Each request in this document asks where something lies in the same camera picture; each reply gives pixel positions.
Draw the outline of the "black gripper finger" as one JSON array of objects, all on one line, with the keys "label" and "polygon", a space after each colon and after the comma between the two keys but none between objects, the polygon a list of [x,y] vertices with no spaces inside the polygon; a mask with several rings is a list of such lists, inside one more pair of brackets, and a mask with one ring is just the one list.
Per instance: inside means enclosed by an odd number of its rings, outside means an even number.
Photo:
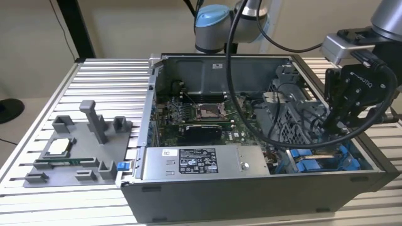
[{"label": "black gripper finger", "polygon": [[360,114],[365,107],[356,106],[356,104],[337,105],[336,107],[336,132],[341,132],[345,127],[348,128],[368,128],[368,119],[360,118]]},{"label": "black gripper finger", "polygon": [[341,69],[334,68],[326,70],[325,100],[329,104],[330,113],[322,124],[325,129],[333,129],[342,117],[344,96],[349,87],[349,78],[341,72]]}]

